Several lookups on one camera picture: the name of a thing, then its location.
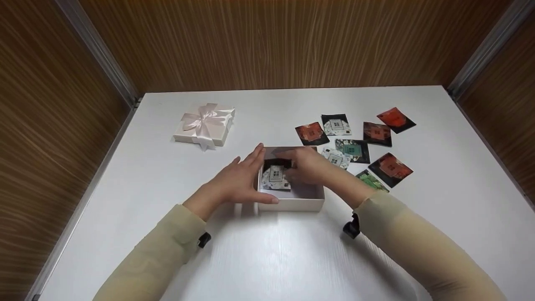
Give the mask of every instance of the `left hand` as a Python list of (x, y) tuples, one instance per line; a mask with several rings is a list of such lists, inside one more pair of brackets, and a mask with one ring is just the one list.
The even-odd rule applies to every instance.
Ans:
[(277, 204), (279, 200), (276, 197), (258, 192), (253, 187), (264, 163), (264, 155), (264, 145), (260, 143), (245, 160), (240, 162), (240, 157), (236, 157), (187, 199), (184, 207), (206, 221), (216, 207), (224, 202)]
[(219, 191), (222, 202), (277, 204), (279, 200), (268, 193), (258, 192), (253, 187), (258, 171), (264, 163), (265, 148), (262, 143), (240, 162), (236, 157), (223, 168), (206, 186)]

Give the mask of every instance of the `white table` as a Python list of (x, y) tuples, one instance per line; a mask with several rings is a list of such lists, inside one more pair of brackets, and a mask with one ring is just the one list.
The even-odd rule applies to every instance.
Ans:
[[(224, 147), (203, 153), (172, 141), (194, 102), (236, 107)], [(296, 126), (338, 113), (360, 139), (362, 122), (392, 107), (417, 126), (393, 134), (392, 148), (370, 145), (372, 161), (392, 152), (414, 170), (391, 193), (462, 246), (510, 300), (532, 299), (535, 214), (444, 89), (424, 86), (146, 94), (40, 301), (91, 300), (175, 203), (260, 141), (300, 145)], [(340, 238), (351, 210), (326, 193), (320, 213), (221, 208), (208, 224), (212, 241), (162, 300), (428, 299), (365, 237)]]

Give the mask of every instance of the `black clip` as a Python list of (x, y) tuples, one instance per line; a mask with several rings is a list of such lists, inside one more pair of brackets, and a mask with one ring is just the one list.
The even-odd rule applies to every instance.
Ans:
[(199, 241), (197, 243), (197, 245), (200, 247), (200, 248), (204, 248), (204, 246), (206, 246), (206, 244), (212, 239), (212, 236), (208, 233), (208, 232), (205, 232), (203, 235), (201, 235), (199, 237)]
[(358, 215), (355, 213), (353, 214), (353, 220), (350, 222), (347, 222), (343, 226), (343, 232), (347, 234), (352, 239), (355, 239), (357, 235), (361, 233), (361, 226), (358, 222)]

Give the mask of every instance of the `hand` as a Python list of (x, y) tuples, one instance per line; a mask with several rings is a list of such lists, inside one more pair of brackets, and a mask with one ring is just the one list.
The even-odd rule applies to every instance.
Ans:
[(328, 186), (329, 180), (343, 171), (311, 147), (299, 147), (275, 156), (294, 162), (294, 168), (285, 172), (289, 181)]
[(260, 143), (242, 162), (239, 156), (236, 157), (212, 180), (202, 185), (183, 206), (206, 221), (224, 202), (277, 204), (279, 200), (276, 197), (258, 192), (253, 187), (264, 163), (264, 155), (264, 145)]
[(333, 165), (311, 147), (300, 147), (275, 156), (294, 161), (295, 168), (286, 171), (288, 180), (323, 185), (341, 197), (352, 209), (375, 193), (373, 188), (347, 170)]
[(279, 200), (276, 197), (258, 192), (253, 187), (258, 171), (264, 164), (264, 155), (265, 148), (260, 143), (245, 160), (240, 162), (240, 157), (236, 157), (206, 185), (219, 191), (222, 202), (277, 204)]

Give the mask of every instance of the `beige sleeve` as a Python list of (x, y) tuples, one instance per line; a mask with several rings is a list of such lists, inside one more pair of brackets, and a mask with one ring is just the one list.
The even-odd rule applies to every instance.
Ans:
[(416, 279), (433, 300), (505, 300), (492, 279), (449, 237), (390, 194), (354, 211), (361, 232)]
[(205, 222), (176, 205), (113, 271), (93, 301), (158, 301), (197, 249)]

